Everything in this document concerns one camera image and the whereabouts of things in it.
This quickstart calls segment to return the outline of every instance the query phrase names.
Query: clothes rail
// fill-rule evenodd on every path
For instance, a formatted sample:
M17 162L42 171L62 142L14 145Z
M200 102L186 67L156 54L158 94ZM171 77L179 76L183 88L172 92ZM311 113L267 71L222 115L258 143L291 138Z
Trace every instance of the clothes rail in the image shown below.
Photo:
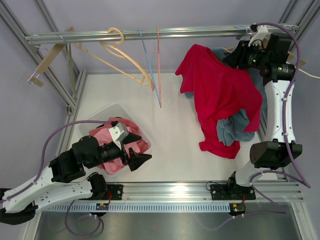
M296 25L283 26L292 31L299 31ZM246 30L250 30L249 25L245 25ZM281 30L268 26L269 33L280 32ZM246 35L246 31L242 25L233 26L210 26L210 27L172 27L160 28L160 39L175 39L175 38L208 38L208 37L242 37ZM128 40L141 40L140 33L137 29L122 30L124 39ZM143 39L157 40L157 29L143 29L141 30ZM25 39L32 44L59 44L59 43L84 43L84 42L99 42L99 41L119 41L121 37L118 33L108 31L84 31L84 32L50 32L50 33L33 33L25 36Z

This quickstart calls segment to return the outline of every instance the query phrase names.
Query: laundry basket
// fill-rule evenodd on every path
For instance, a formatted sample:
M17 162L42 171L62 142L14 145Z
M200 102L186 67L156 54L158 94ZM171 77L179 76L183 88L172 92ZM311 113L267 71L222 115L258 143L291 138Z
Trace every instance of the laundry basket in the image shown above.
M149 135L145 132L144 130L144 125L140 122L138 122L133 115L129 113L128 110L126 110L123 106L121 106L119 103L114 103L112 105L109 105L107 107L104 107L103 109L99 110L96 114L94 114L91 117L88 117L88 120L97 120L97 121L107 121L109 118L123 118L123 119L128 119L132 122L134 122L140 129L140 134L142 137L142 140L144 140L146 143L148 143L149 148L145 154L152 154L152 143L150 140ZM97 123L84 123L79 125L79 132L82 136L89 135L89 131L92 129L95 129L96 127L100 126L101 124ZM106 177L115 177L125 171L130 171L128 166L124 166L121 168L119 171L117 171L114 174L108 174L105 170L103 170L103 174Z

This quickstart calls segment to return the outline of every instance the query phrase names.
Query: white cable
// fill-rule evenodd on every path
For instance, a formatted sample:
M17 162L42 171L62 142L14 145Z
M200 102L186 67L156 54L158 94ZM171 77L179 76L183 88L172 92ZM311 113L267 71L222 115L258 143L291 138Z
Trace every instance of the white cable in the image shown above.
M312 75L312 74L310 74L310 73L308 73L308 72L306 72L306 71L303 71L301 68L299 68L298 69L300 72L302 72L302 73L304 73L304 74L306 74L306 75L308 75L309 77L312 77L312 78L315 78L315 79L320 79L320 76L315 76L315 75Z

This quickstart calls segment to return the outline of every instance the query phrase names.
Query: white tabletop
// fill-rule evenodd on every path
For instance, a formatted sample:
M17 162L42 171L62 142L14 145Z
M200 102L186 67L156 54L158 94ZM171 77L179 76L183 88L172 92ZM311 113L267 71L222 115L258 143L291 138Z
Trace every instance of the white tabletop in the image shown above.
M181 76L161 74L162 108L155 91L123 74L88 75L76 120L86 120L98 110L119 103L130 110L136 123L150 136L152 158L136 171L125 166L121 174L106 177L109 182L166 182L166 181L226 181L249 160L250 147L258 143L257 135L251 141L241 142L235 159L201 151L204 140L197 119L193 98L180 94ZM82 135L74 128L71 143ZM102 170L94 167L87 174ZM266 174L261 180L276 180Z

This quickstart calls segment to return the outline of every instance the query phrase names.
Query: gray floor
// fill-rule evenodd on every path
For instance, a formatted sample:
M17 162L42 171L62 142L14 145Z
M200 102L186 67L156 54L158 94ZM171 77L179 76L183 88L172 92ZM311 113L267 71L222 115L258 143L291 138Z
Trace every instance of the gray floor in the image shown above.
M288 214L259 214L228 222L219 230L210 230L230 218L227 213L107 213L102 217L103 232L85 239L95 240L300 240L292 210ZM278 210L270 203L247 204L247 212ZM70 222L83 214L69 216ZM36 240L78 240L64 228L65 213L44 212ZM92 231L97 222L83 219L71 227L78 234Z

